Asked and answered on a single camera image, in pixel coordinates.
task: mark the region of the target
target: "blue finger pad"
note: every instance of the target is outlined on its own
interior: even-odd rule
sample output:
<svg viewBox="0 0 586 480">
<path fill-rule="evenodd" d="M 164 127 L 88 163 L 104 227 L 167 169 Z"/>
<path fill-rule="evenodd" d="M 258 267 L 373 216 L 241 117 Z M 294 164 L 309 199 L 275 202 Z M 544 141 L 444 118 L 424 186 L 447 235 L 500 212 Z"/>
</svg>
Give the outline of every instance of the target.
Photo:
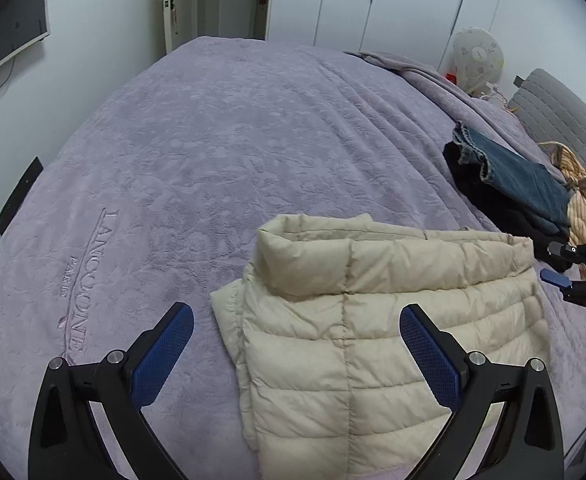
<svg viewBox="0 0 586 480">
<path fill-rule="evenodd" d="M 542 269 L 540 271 L 540 279 L 543 282 L 550 283 L 551 285 L 555 285 L 559 288 L 571 288 L 572 283 L 571 280 L 568 279 L 563 274 L 558 274 L 550 269 Z"/>
<path fill-rule="evenodd" d="M 153 404 L 193 334 L 193 311 L 184 304 L 133 371 L 130 398 L 139 410 Z"/>
<path fill-rule="evenodd" d="M 438 404 L 455 412 L 462 402 L 460 377 L 409 308 L 400 314 L 400 333 Z"/>
</svg>

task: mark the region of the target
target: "jacket seam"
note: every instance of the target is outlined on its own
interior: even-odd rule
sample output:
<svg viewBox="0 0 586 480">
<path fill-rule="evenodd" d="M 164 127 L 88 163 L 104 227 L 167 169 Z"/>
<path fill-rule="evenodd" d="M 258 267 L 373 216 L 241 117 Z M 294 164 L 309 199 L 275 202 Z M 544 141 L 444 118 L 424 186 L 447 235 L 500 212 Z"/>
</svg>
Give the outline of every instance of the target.
<svg viewBox="0 0 586 480">
<path fill-rule="evenodd" d="M 519 276 L 520 274 L 523 274 L 525 272 L 527 272 L 527 270 L 531 269 L 533 267 L 533 265 L 535 264 L 535 258 L 533 258 L 531 260 L 531 265 L 528 267 L 515 267 L 515 270 L 518 270 L 518 268 L 522 268 L 522 270 L 520 270 L 520 272 L 517 272 L 517 274 L 515 274 L 515 276 Z M 513 266 L 516 265 L 512 259 L 512 262 L 510 263 L 509 269 L 513 272 Z M 485 283 L 492 283 L 492 282 L 501 282 L 502 280 L 510 280 L 512 279 L 514 276 L 511 274 L 507 274 L 505 276 L 503 276 L 502 278 L 496 278 L 494 280 L 488 280 L 487 282 L 477 282 L 477 283 L 472 283 L 470 285 L 467 286 L 453 286 L 452 288 L 421 288 L 420 290 L 394 290 L 392 292 L 371 292 L 371 291 L 364 291 L 364 290 L 359 290 L 357 292 L 353 292 L 353 291 L 346 291 L 346 290 L 340 290 L 337 292 L 310 292 L 308 294 L 302 294 L 302 295 L 297 295 L 297 294 L 292 294 L 290 292 L 286 292 L 284 290 L 279 290 L 279 288 L 273 288 L 273 290 L 275 292 L 277 292 L 278 294 L 280 294 L 283 298 L 294 298 L 294 301 L 304 301 L 307 298 L 314 298 L 316 296 L 343 296 L 344 294 L 346 294 L 347 296 L 361 296 L 364 294 L 413 294 L 416 292 L 423 292 L 423 291 L 429 291 L 429 292 L 438 292 L 439 290 L 443 290 L 445 292 L 450 292 L 451 290 L 463 290 L 465 288 L 469 288 L 471 286 L 478 286 L 478 285 L 484 285 Z"/>
<path fill-rule="evenodd" d="M 442 327 L 438 327 L 439 330 L 450 330 L 452 328 L 459 328 L 462 326 L 466 326 L 469 324 L 473 324 L 473 323 L 477 323 L 479 321 L 482 321 L 484 319 L 493 317 L 493 316 L 498 316 L 499 314 L 502 314 L 506 309 L 508 308 L 512 308 L 513 306 L 520 304 L 520 303 L 524 303 L 525 300 L 528 300 L 529 298 L 538 298 L 537 295 L 535 294 L 528 294 L 527 296 L 521 298 L 519 301 L 515 301 L 515 303 L 512 303 L 510 305 L 508 305 L 507 307 L 503 308 L 502 310 L 499 310 L 498 312 L 492 312 L 490 314 L 487 314 L 484 317 L 480 317 L 478 319 L 470 319 L 469 321 L 465 322 L 465 323 L 461 323 L 459 325 L 451 325 L 451 326 L 442 326 Z M 343 305 L 342 305 L 342 322 L 340 323 L 342 325 L 342 327 L 345 329 L 345 320 L 344 320 L 344 312 L 343 312 Z M 536 319 L 533 323 L 529 324 L 526 326 L 525 330 L 523 332 L 526 332 L 530 327 L 532 327 L 535 323 L 537 323 L 540 319 L 544 318 L 544 314 Z M 272 335 L 273 337 L 282 337 L 285 339 L 295 339 L 295 340 L 301 340 L 301 341 L 377 341 L 377 340 L 382 340 L 382 339 L 395 339 L 395 338 L 400 338 L 400 334 L 398 333 L 397 335 L 385 335 L 382 337 L 352 337 L 352 338 L 346 338 L 344 336 L 342 337 L 329 337 L 329 338 L 316 338 L 316 339 L 312 339 L 310 337 L 300 337 L 300 336 L 292 336 L 292 335 L 284 335 L 284 334 L 276 334 L 273 332 L 268 332 L 266 330 L 263 330 L 262 328 L 260 329 L 254 329 L 254 328 L 248 328 L 248 330 L 253 331 L 253 332 L 260 332 L 266 335 Z"/>
<path fill-rule="evenodd" d="M 351 428 L 353 427 L 353 405 L 351 402 L 351 397 L 353 396 L 353 391 L 351 389 L 351 378 L 349 377 L 349 361 L 347 358 L 346 352 L 346 298 L 347 298 L 347 285 L 349 283 L 349 276 L 352 273 L 351 266 L 353 265 L 353 240 L 349 241 L 349 258 L 346 262 L 346 269 L 344 271 L 344 293 L 342 295 L 342 352 L 344 355 L 344 366 L 346 371 L 346 387 L 348 391 L 348 406 L 349 406 L 349 423 L 347 426 L 347 448 L 346 448 L 346 471 L 345 473 L 348 474 L 351 469 Z"/>
<path fill-rule="evenodd" d="M 409 227 L 408 229 L 414 229 L 417 232 L 419 232 L 420 234 L 422 234 L 422 236 L 420 236 L 418 233 L 415 234 L 405 234 L 405 233 L 388 233 L 388 232 L 384 232 L 384 231 L 374 231 L 374 230 L 365 230 L 365 229 L 343 229 L 343 228 L 330 228 L 330 229 L 304 229 L 303 231 L 286 231 L 283 230 L 282 233 L 286 234 L 286 235 L 302 235 L 305 233 L 322 233 L 322 232 L 355 232 L 355 233 L 366 233 L 366 234 L 373 234 L 373 235 L 385 235 L 385 236 L 393 236 L 393 237 L 405 237 L 405 238 L 415 238 L 416 240 L 425 240 L 425 241 L 430 241 L 430 240 L 441 240 L 443 242 L 450 242 L 450 243 L 464 243 L 464 242 L 468 242 L 470 241 L 470 238 L 450 238 L 450 239 L 443 239 L 443 238 L 430 238 L 427 235 L 427 232 L 430 231 L 429 229 L 417 229 L 417 228 L 413 228 L 413 227 Z M 268 233 L 268 234 L 273 234 L 270 231 L 265 231 L 265 230 L 260 230 L 264 233 Z M 478 232 L 480 234 L 487 234 L 487 231 L 480 231 L 478 229 L 471 229 L 471 231 L 475 231 Z M 464 233 L 465 231 L 462 230 L 451 230 L 451 232 L 457 233 L 457 232 L 462 232 Z M 480 238 L 480 241 L 483 242 L 503 242 L 503 243 L 507 243 L 508 245 L 514 245 L 512 243 L 509 242 L 505 242 L 503 241 L 499 235 L 503 235 L 505 233 L 502 232 L 491 232 L 489 234 L 492 235 L 496 235 L 495 239 L 494 237 L 488 237 L 488 238 Z M 352 238 L 335 238 L 335 240 L 351 240 Z M 317 242 L 317 241 L 327 241 L 327 240 L 289 240 L 291 242 Z M 358 242 L 377 242 L 377 241 L 388 241 L 388 240 L 355 240 Z"/>
<path fill-rule="evenodd" d="M 422 420 L 422 421 L 418 422 L 417 424 L 414 424 L 412 426 L 405 426 L 404 428 L 398 428 L 397 430 L 371 432 L 371 433 L 354 433 L 353 436 L 373 436 L 373 435 L 384 435 L 384 434 L 389 434 L 389 433 L 399 433 L 400 431 L 410 430 L 411 428 L 416 428 L 417 426 L 420 426 L 421 424 L 428 424 L 428 423 L 432 422 L 433 420 L 436 420 L 437 418 L 445 417 L 445 416 L 449 416 L 449 415 L 447 413 L 443 413 L 442 415 L 437 415 L 437 416 L 435 416 L 433 418 L 430 418 L 428 420 Z M 266 434 L 268 436 L 274 436 L 276 438 L 289 438 L 289 439 L 296 439 L 296 438 L 304 438 L 304 439 L 306 439 L 306 438 L 316 438 L 316 439 L 321 439 L 321 438 L 344 438 L 344 435 L 332 435 L 332 436 L 281 436 L 281 435 L 278 435 L 276 433 L 273 433 L 273 432 L 271 432 L 269 430 L 265 430 L 264 428 L 259 428 L 259 429 L 257 429 L 257 431 L 259 433 Z"/>
<path fill-rule="evenodd" d="M 409 381 L 403 384 L 390 384 L 388 386 L 347 386 L 345 390 L 300 390 L 299 388 L 275 388 L 273 386 L 268 386 L 267 384 L 257 385 L 255 383 L 254 386 L 256 388 L 266 388 L 267 390 L 279 390 L 282 392 L 304 392 L 305 394 L 338 394 L 338 393 L 345 393 L 350 392 L 351 390 L 380 390 L 382 388 L 399 388 L 400 386 L 409 386 L 410 384 L 417 384 L 423 383 L 424 379 L 418 379 L 415 381 Z"/>
<path fill-rule="evenodd" d="M 240 324 L 237 322 L 238 321 L 238 317 L 241 316 L 244 313 L 244 309 L 242 309 L 242 312 L 240 312 L 240 309 L 238 308 L 238 304 L 237 304 L 237 294 L 238 294 L 238 290 L 239 290 L 239 286 L 233 287 L 233 296 L 231 297 L 231 305 L 233 306 L 233 313 L 235 314 L 233 316 L 233 327 L 235 329 L 235 337 L 237 338 L 237 349 L 239 351 L 239 353 L 243 354 L 244 350 L 242 348 L 242 336 L 244 335 L 244 332 L 242 332 L 240 330 Z"/>
</svg>

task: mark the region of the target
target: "denim jeans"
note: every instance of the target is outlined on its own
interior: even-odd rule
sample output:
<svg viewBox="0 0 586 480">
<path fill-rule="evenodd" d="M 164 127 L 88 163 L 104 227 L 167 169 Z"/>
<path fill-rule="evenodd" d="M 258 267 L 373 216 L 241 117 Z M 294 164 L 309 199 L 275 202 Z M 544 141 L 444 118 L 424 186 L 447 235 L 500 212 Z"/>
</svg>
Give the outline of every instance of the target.
<svg viewBox="0 0 586 480">
<path fill-rule="evenodd" d="M 532 226 L 545 235 L 568 235 L 569 193 L 544 166 L 526 160 L 463 123 L 456 125 L 453 142 L 460 150 L 457 164 L 476 166 L 477 172 L 473 174 L 515 202 Z"/>
</svg>

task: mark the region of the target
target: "wall-mounted tv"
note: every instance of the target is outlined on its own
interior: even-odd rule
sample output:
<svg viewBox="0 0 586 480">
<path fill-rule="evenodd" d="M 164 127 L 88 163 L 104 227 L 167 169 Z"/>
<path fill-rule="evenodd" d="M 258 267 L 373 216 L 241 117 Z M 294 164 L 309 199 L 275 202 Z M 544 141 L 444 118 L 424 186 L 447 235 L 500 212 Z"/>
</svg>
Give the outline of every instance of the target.
<svg viewBox="0 0 586 480">
<path fill-rule="evenodd" d="M 48 35 L 46 0 L 8 0 L 0 10 L 0 66 Z"/>
</svg>

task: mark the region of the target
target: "metal screw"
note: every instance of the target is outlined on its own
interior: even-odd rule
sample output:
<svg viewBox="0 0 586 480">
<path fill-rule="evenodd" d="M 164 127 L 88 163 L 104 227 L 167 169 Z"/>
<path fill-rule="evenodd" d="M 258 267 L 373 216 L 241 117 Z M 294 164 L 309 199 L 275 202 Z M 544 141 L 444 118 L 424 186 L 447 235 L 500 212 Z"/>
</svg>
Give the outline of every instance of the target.
<svg viewBox="0 0 586 480">
<path fill-rule="evenodd" d="M 53 357 L 51 361 L 48 362 L 48 367 L 51 370 L 57 370 L 58 368 L 61 368 L 63 364 L 64 360 L 61 357 Z"/>
<path fill-rule="evenodd" d="M 486 357 L 482 352 L 471 352 L 468 355 L 468 360 L 471 361 L 474 365 L 483 365 L 486 363 Z"/>
<path fill-rule="evenodd" d="M 124 360 L 124 352 L 121 350 L 114 350 L 110 354 L 106 356 L 106 361 L 111 363 L 112 365 L 116 365 L 121 363 Z"/>
<path fill-rule="evenodd" d="M 539 359 L 532 359 L 531 368 L 533 368 L 537 372 L 541 372 L 542 370 L 544 370 L 544 363 Z"/>
</svg>

